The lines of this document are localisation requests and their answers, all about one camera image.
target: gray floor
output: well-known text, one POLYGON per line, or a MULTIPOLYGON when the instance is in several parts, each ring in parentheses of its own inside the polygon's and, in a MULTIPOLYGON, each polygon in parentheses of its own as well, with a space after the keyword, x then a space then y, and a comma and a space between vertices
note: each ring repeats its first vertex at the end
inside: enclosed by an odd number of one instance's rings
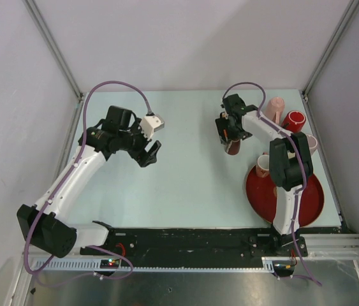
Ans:
MULTIPOLYGON (((359 306, 359 281, 352 261, 308 263, 323 283, 277 279, 268 273, 134 273, 124 280, 86 277, 57 289, 36 286, 26 305, 326 305, 359 306)), ((81 272, 45 272, 56 283, 81 272)), ((303 273, 298 264, 296 273, 303 273)))

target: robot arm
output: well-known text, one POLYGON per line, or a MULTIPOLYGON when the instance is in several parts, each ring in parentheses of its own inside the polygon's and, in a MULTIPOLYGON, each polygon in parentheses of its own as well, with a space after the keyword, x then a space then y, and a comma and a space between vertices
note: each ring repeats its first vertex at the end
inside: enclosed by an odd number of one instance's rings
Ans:
POLYGON ((147 115, 141 120, 131 110, 111 106, 106 119, 101 119, 96 126, 87 129, 86 144, 80 159, 76 161, 82 137, 76 154, 48 191, 32 207, 22 205, 19 208, 17 217, 24 237, 38 211, 48 201, 50 205, 38 221, 31 244, 58 258, 65 257, 72 248, 103 245, 108 235, 107 227, 98 223, 67 224, 75 200, 90 178, 118 150, 127 151, 141 167, 155 163, 160 142, 156 141, 149 151, 145 148, 153 134, 164 125, 163 119, 157 115, 147 115), (129 126, 132 117, 134 122, 129 126), (49 200, 52 191, 65 178, 55 196, 49 200))
MULTIPOLYGON (((295 195, 298 196, 298 211, 302 191, 302 173, 295 156, 289 158, 288 152, 294 152, 289 141, 282 136, 290 136, 301 155, 307 178, 312 175, 312 161, 307 138, 303 133, 291 134, 290 131, 279 128, 276 131, 257 116, 254 105, 246 106, 237 94, 223 99, 225 112, 216 119, 216 126, 222 143, 234 140, 245 140, 255 136, 264 144, 269 143, 270 176, 277 186, 277 208, 273 227, 280 235, 291 234, 291 220, 294 215, 295 195)), ((294 228, 299 228, 298 218, 294 228)))

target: red tray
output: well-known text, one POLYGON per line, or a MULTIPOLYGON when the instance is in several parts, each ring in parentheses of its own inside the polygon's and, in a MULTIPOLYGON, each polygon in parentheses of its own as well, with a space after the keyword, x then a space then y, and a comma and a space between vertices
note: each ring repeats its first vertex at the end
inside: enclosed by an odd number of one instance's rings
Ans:
MULTIPOLYGON (((277 198, 274 192, 275 184, 270 175, 260 178, 256 175, 256 167, 250 171, 245 182, 247 198, 254 211, 268 222, 273 222, 277 198)), ((301 197, 298 221, 300 226, 314 222, 324 207, 324 192, 321 183, 315 175, 311 175, 307 188, 301 197)))

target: gray wall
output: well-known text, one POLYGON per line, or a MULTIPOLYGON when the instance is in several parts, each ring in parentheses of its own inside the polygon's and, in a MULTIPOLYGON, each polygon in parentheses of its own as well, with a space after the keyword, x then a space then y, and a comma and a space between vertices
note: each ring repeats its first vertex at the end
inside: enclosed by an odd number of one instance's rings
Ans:
POLYGON ((22 1, 0 0, 0 305, 24 244, 16 211, 50 185, 75 103, 22 1))
POLYGON ((309 95, 349 226, 359 231, 359 12, 309 95))

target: red plate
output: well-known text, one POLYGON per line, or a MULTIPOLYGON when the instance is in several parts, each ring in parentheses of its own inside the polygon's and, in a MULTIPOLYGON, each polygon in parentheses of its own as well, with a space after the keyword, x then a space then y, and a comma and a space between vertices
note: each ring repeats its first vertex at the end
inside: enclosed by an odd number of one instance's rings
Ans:
MULTIPOLYGON (((277 198, 274 194, 274 183, 270 175, 260 178, 256 175, 256 167, 250 171, 245 182, 247 198, 256 213, 268 222, 273 222, 277 198)), ((315 175, 311 175, 307 188, 301 197, 298 221, 300 226, 314 222, 324 207, 324 192, 321 183, 315 175)))

